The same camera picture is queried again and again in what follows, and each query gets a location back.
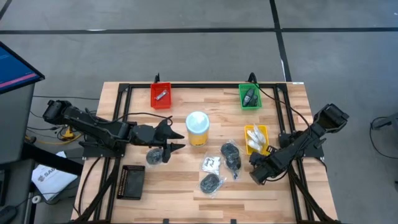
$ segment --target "plastic bin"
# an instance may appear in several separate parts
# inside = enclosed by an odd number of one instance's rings
[[[261,131],[261,133],[266,137],[267,142],[262,146],[261,149],[261,154],[268,156],[269,152],[267,151],[268,148],[268,132],[267,132],[267,126],[265,125],[257,125],[257,127],[259,128],[259,130]],[[253,149],[252,147],[248,146],[248,139],[250,139],[250,136],[248,136],[248,130],[253,131],[254,130],[254,126],[253,125],[246,125],[244,127],[244,139],[245,139],[245,143],[246,143],[246,152],[248,155],[251,155],[253,153],[253,151],[256,151],[255,149]]]
[[[167,94],[164,95],[160,100],[156,100],[156,96],[159,96],[164,90],[167,90]],[[171,83],[153,83],[150,84],[150,106],[154,109],[167,109],[172,105],[172,85]]]
[[[243,99],[246,94],[246,92],[253,88],[254,89],[254,94],[258,96],[258,103],[257,106],[243,106]],[[241,107],[242,110],[256,110],[258,108],[262,107],[261,104],[261,95],[259,89],[254,85],[254,84],[239,84],[239,95],[241,97]]]

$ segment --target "concrete floor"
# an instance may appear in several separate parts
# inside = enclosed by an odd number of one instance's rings
[[[5,0],[0,0],[0,7]],[[282,28],[398,27],[398,2],[278,0]],[[12,0],[0,30],[273,27],[261,0]],[[396,223],[398,163],[377,154],[369,122],[398,112],[398,32],[283,33],[294,82],[305,82],[312,111],[334,103],[351,117],[325,143],[326,164],[339,219]],[[105,81],[283,81],[275,34],[0,35],[0,40],[46,75],[36,95],[99,97]],[[71,100],[95,110],[96,101]],[[42,114],[45,99],[34,99]],[[49,127],[31,117],[29,125]],[[374,133],[385,154],[398,156],[390,128]],[[42,148],[67,150],[76,144]],[[36,223],[66,222],[74,199],[40,204]]]

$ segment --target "wooden table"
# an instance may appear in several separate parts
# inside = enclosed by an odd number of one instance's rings
[[[118,82],[104,83],[97,116],[112,119],[118,86]],[[287,87],[290,104],[311,123],[313,118],[304,85],[288,83]],[[265,88],[264,91],[271,96],[274,95],[270,89]],[[237,219],[238,223],[295,223],[288,177],[277,182],[267,182],[265,185],[255,184],[249,176],[252,166],[248,162],[248,155],[244,154],[242,157],[243,168],[237,181],[234,181],[231,173],[221,166],[221,175],[227,180],[215,198],[209,198],[198,188],[199,182],[206,176],[206,173],[200,171],[200,164],[206,152],[220,153],[221,145],[229,139],[233,139],[242,150],[245,150],[244,125],[265,124],[270,144],[279,147],[277,137],[280,129],[274,100],[261,95],[261,109],[243,111],[240,107],[238,89],[173,88],[171,109],[154,110],[150,107],[149,96],[149,88],[135,88],[129,112],[145,111],[163,116],[172,115],[174,122],[172,129],[187,136],[185,127],[187,115],[195,110],[204,111],[211,121],[209,140],[203,147],[193,147],[189,145],[187,139],[174,141],[187,146],[173,152],[168,164],[146,167],[141,200],[115,199],[113,223],[161,223],[164,218],[169,218],[171,223],[229,223],[231,219]],[[284,107],[283,113],[285,124],[288,124]],[[297,130],[307,128],[297,114],[294,113],[293,116]],[[160,121],[159,118],[145,115],[130,116],[128,120],[153,126]],[[147,147],[128,145],[121,164],[146,165],[147,151]],[[94,161],[94,158],[85,161],[78,195],[88,169]],[[88,178],[83,192],[83,210],[98,192],[103,161],[104,159],[100,159]],[[337,218],[325,168],[311,158],[304,159],[303,164],[310,193],[326,214]],[[105,217],[108,194],[109,190],[103,200],[101,218]],[[305,218],[305,207],[300,192],[299,199],[302,216]],[[72,218],[76,217],[76,212],[73,212]]]

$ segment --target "computer screen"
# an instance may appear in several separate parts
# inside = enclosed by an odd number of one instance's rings
[[[4,44],[0,45],[0,94],[44,79]]]

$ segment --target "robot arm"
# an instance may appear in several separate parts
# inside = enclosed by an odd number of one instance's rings
[[[269,177],[277,177],[289,168],[292,160],[302,157],[305,150],[314,147],[318,149],[326,139],[320,139],[326,133],[337,133],[347,123],[348,115],[334,104],[326,105],[314,116],[314,122],[305,131],[293,134],[282,149],[269,156],[254,152],[250,163],[254,170],[250,176],[257,184],[265,184]]]
[[[69,101],[48,102],[43,119],[50,124],[67,124],[77,131],[96,139],[98,146],[115,151],[125,143],[136,146],[156,146],[163,148],[163,162],[168,162],[171,152],[184,147],[184,144],[167,144],[168,139],[183,139],[184,136],[172,131],[167,119],[157,127],[136,122],[108,121],[72,106]]]

